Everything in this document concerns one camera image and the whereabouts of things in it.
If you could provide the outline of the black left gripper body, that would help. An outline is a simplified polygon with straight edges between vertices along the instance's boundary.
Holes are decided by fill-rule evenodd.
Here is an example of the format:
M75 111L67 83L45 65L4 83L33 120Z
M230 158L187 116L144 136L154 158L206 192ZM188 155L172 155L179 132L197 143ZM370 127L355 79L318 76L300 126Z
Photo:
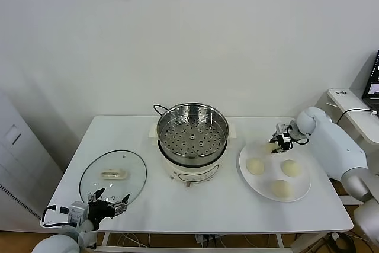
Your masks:
M94 231L99 230L99 224L106 217L114 217L114 208L107 201L97 200L89 202L88 220L92 223Z

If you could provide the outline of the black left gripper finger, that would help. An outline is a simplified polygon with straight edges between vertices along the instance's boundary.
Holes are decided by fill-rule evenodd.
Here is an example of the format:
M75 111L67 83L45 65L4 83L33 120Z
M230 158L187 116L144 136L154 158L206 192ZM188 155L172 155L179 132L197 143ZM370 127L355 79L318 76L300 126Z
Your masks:
M127 194L124 198L122 198L120 201L112 203L110 207L112 208L114 212L114 216L118 216L122 213L124 213L127 210L127 205L129 202L130 195Z
M88 203L95 203L97 200L100 200L104 191L105 191L105 188L101 188L95 191L93 194L89 193Z

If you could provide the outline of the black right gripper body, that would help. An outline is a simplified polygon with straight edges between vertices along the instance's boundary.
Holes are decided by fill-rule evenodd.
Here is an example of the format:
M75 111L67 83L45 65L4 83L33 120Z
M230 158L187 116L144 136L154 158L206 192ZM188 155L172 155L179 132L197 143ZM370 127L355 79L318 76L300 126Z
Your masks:
M294 142L294 139L291 137L291 129L277 130L276 133L276 136L278 136L278 147L283 148L285 152L291 150Z

